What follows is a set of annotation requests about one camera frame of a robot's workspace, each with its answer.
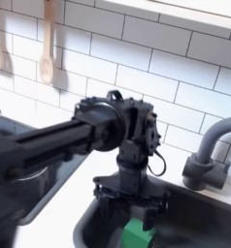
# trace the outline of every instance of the faucet spout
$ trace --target faucet spout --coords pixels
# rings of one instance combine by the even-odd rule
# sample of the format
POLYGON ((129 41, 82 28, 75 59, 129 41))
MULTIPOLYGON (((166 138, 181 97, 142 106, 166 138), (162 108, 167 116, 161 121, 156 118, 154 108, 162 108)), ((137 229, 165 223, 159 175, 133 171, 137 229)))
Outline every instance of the faucet spout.
POLYGON ((215 123, 204 135, 197 153, 187 158, 182 175, 184 185, 195 191, 204 190, 206 185, 222 189, 230 164, 217 166, 211 158, 217 141, 231 133, 231 118, 215 123))

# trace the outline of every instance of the faucet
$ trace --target faucet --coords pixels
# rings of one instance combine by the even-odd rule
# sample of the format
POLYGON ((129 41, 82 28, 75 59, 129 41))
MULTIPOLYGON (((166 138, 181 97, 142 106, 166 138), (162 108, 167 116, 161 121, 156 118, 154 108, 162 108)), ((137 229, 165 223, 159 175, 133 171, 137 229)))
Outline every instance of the faucet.
POLYGON ((217 141, 231 133, 231 118, 215 123, 204 135, 197 153, 187 158, 182 176, 183 184, 194 191, 201 191, 210 185, 222 189, 228 174, 230 162, 224 167, 215 164, 211 158, 217 141))

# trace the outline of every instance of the sink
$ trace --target sink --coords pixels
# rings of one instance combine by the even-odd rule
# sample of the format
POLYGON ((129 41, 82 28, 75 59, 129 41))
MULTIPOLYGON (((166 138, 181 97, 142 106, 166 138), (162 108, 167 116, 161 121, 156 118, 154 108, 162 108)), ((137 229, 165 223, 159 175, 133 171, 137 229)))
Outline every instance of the sink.
MULTIPOLYGON (((149 176, 156 185, 171 192, 168 212, 156 219, 154 248, 231 248, 231 205, 213 200, 149 176)), ((95 200, 74 229, 79 248, 120 247, 123 227, 131 216, 142 219, 141 211, 117 209, 110 220, 102 218, 95 200)))

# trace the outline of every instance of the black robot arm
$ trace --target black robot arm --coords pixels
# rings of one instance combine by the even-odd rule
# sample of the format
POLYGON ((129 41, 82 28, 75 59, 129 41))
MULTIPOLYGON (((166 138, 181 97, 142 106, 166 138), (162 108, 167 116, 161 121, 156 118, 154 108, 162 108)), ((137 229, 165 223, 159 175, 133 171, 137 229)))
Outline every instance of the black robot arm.
MULTIPOLYGON (((133 99, 123 100, 118 91, 112 91, 106 99, 82 100, 71 121, 25 135, 0 136, 0 185, 55 161, 69 161, 74 154, 120 147, 117 157, 119 180, 105 178, 106 182, 102 183, 101 178, 102 185, 96 178, 95 196, 104 202, 109 190, 112 195, 117 192, 115 200, 118 202, 125 199, 137 204, 149 202, 151 197, 159 201, 163 192, 152 194, 153 188, 145 180, 148 156, 153 155, 160 138, 156 115, 152 111, 152 105, 133 99), (124 180, 129 184, 121 186, 124 180)), ((151 202, 151 209, 155 208, 156 201, 151 202)), ((0 247, 12 244, 20 211, 17 202, 0 193, 0 247)))

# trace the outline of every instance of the countertop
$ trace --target countertop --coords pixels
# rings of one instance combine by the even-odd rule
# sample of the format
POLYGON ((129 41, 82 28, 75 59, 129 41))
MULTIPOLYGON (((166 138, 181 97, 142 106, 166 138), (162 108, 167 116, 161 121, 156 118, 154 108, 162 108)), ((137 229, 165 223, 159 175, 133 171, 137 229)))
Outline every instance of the countertop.
MULTIPOLYGON (((164 144, 159 151, 168 165, 161 179, 183 187, 182 168, 189 153, 164 144)), ((116 154, 117 150, 91 153, 36 219, 30 225, 17 229, 14 247, 74 247, 74 227, 94 199, 92 179, 117 171, 116 154)), ((157 158, 149 161, 156 172, 157 163, 161 170, 162 164, 157 158)), ((201 194, 231 204, 231 185, 226 184, 222 191, 210 189, 201 194)))

